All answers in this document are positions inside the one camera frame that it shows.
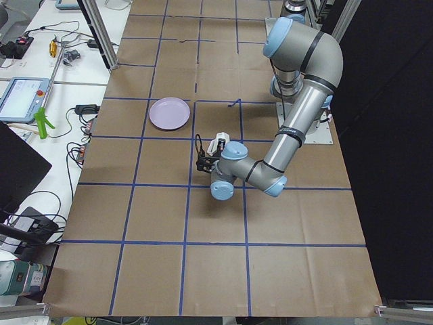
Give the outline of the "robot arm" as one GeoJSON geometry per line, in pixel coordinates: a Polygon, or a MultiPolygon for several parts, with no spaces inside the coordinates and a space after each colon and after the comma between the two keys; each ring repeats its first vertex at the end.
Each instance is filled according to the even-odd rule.
{"type": "Polygon", "coordinates": [[[340,42],[360,4],[361,0],[287,0],[282,1],[280,16],[321,30],[340,42]]]}
{"type": "Polygon", "coordinates": [[[291,107],[262,160],[250,158],[247,147],[239,142],[225,145],[211,173],[210,190],[217,200],[233,196],[236,179],[279,196],[287,183],[284,173],[290,161],[342,78],[343,55],[337,40],[291,18],[276,19],[263,55],[275,70],[274,91],[291,107]]]}

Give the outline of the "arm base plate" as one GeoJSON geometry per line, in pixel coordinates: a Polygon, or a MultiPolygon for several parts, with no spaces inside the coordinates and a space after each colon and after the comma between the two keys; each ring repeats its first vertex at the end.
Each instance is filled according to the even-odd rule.
{"type": "MultiPolygon", "coordinates": [[[[288,115],[292,108],[292,105],[285,103],[282,106],[281,102],[275,104],[275,110],[277,115],[278,126],[280,127],[284,122],[284,117],[288,115]]],[[[328,112],[329,106],[327,108],[322,108],[319,111],[319,115],[315,117],[313,123],[306,132],[305,144],[311,145],[333,145],[334,141],[332,139],[331,127],[330,127],[330,117],[328,112]]]]}
{"type": "Polygon", "coordinates": [[[283,34],[284,27],[280,26],[278,18],[266,18],[265,29],[267,39],[265,43],[271,46],[277,46],[281,43],[281,35],[283,34]]]}

